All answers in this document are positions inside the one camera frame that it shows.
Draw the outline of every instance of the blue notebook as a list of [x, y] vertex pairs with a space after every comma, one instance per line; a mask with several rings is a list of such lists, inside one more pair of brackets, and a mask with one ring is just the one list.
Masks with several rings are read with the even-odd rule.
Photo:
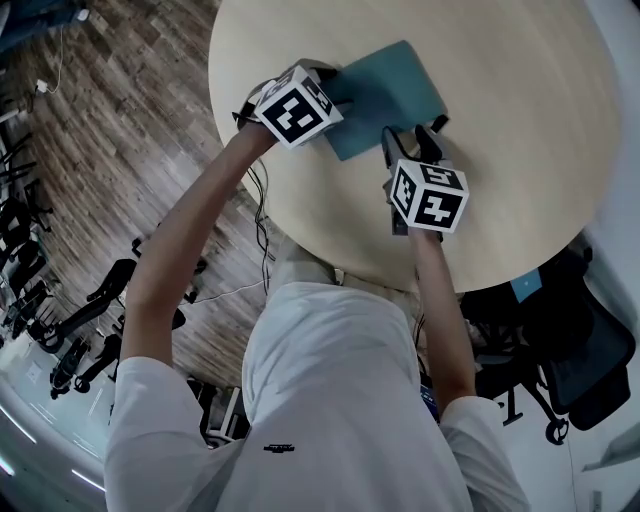
[[380, 144], [385, 126], [408, 131], [446, 113], [420, 59], [406, 41], [349, 64], [321, 87], [334, 103], [345, 99], [354, 102], [344, 121], [325, 133], [340, 160]]

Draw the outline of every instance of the white cable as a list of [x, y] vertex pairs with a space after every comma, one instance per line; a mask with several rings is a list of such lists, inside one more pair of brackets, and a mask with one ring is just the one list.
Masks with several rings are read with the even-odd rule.
[[228, 295], [233, 295], [234, 293], [238, 293], [241, 292], [242, 290], [246, 290], [248, 288], [254, 288], [258, 285], [261, 285], [262, 283], [264, 283], [264, 279], [262, 279], [261, 281], [258, 281], [257, 283], [253, 283], [253, 284], [249, 284], [247, 286], [241, 286], [240, 288], [238, 288], [237, 290], [233, 290], [232, 292], [225, 292], [225, 293], [221, 293], [220, 295], [215, 295], [214, 297], [209, 297], [208, 299], [202, 299], [202, 300], [197, 300], [195, 301], [193, 304], [200, 304], [202, 302], [212, 302], [214, 300], [218, 300], [222, 297], [226, 297]]
[[60, 87], [60, 78], [62, 77], [62, 60], [63, 59], [64, 59], [64, 43], [62, 42], [62, 27], [60, 27], [60, 67], [58, 68], [58, 85], [56, 85], [56, 88], [53, 91], [49, 89], [49, 86], [47, 86], [47, 92], [49, 94], [55, 94], [58, 91], [58, 87]]

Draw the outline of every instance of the cable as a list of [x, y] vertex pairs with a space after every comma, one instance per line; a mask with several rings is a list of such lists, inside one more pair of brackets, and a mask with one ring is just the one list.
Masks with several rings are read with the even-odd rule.
[[423, 373], [424, 375], [429, 375], [427, 373], [427, 369], [424, 366], [424, 363], [422, 362], [422, 358], [420, 357], [420, 355], [418, 355], [418, 364], [420, 365], [420, 373]]
[[418, 343], [420, 342], [420, 331], [422, 330], [423, 326], [424, 326], [424, 315], [422, 315], [420, 317], [420, 320], [416, 322], [416, 327], [413, 333], [413, 343], [416, 348], [418, 348]]
[[262, 184], [262, 181], [258, 177], [258, 174], [253, 169], [253, 167], [249, 167], [248, 174], [253, 181], [253, 184], [256, 186], [258, 191], [258, 209], [256, 210], [256, 215], [254, 217], [254, 221], [256, 223], [256, 242], [258, 246], [262, 249], [262, 284], [264, 285], [264, 293], [265, 295], [269, 293], [269, 266], [267, 263], [267, 258], [271, 261], [275, 261], [275, 258], [272, 254], [269, 253], [269, 232], [268, 226], [266, 224], [268, 217], [266, 215], [265, 206], [266, 206], [266, 198], [267, 198], [267, 190], [269, 186], [269, 175], [267, 173], [267, 168], [262, 162], [262, 159], [258, 159], [260, 165], [262, 166], [265, 174], [266, 187]]
[[573, 488], [573, 503], [576, 506], [576, 512], [578, 512], [578, 500], [576, 499], [576, 479], [573, 475], [573, 456], [571, 455], [571, 441], [567, 437], [567, 448], [569, 449], [569, 461], [571, 462], [571, 487]]
[[60, 27], [60, 67], [58, 68], [58, 85], [56, 85], [56, 88], [53, 91], [49, 89], [49, 86], [47, 86], [47, 92], [49, 94], [55, 94], [56, 92], [58, 92], [58, 87], [60, 87], [60, 78], [62, 77], [62, 61], [64, 59], [64, 43], [62, 42], [62, 30], [63, 27]]
[[214, 300], [218, 300], [218, 299], [220, 299], [222, 297], [226, 297], [228, 295], [233, 295], [234, 293], [241, 292], [242, 290], [246, 290], [248, 288], [254, 288], [254, 287], [258, 286], [258, 285], [261, 285], [263, 282], [264, 282], [264, 280], [258, 281], [257, 283], [249, 284], [247, 286], [241, 286], [240, 288], [238, 288], [237, 290], [233, 290], [232, 292], [225, 292], [225, 293], [221, 293], [219, 295], [215, 295], [213, 297], [209, 297], [207, 299], [197, 300], [193, 304], [200, 304], [202, 302], [211, 302], [211, 301], [214, 301]]

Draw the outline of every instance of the wooden table top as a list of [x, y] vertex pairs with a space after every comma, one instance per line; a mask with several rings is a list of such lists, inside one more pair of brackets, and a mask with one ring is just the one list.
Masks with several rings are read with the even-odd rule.
[[[620, 138], [615, 73], [582, 2], [225, 0], [209, 53], [222, 141], [249, 90], [299, 58], [340, 67], [402, 39], [447, 106], [441, 133], [469, 182], [443, 243], [456, 290], [539, 266], [595, 215]], [[291, 238], [360, 278], [414, 287], [408, 240], [391, 235], [380, 146], [340, 162], [320, 137], [277, 145], [264, 163], [267, 213]]]

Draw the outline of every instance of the chair wheel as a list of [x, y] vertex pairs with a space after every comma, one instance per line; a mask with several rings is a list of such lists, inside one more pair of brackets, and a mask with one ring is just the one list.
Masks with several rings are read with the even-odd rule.
[[569, 422], [564, 419], [559, 419], [558, 421], [552, 421], [547, 425], [547, 429], [545, 431], [545, 436], [547, 441], [551, 444], [555, 444], [556, 446], [560, 446], [564, 444], [564, 439], [567, 437], [569, 433]]

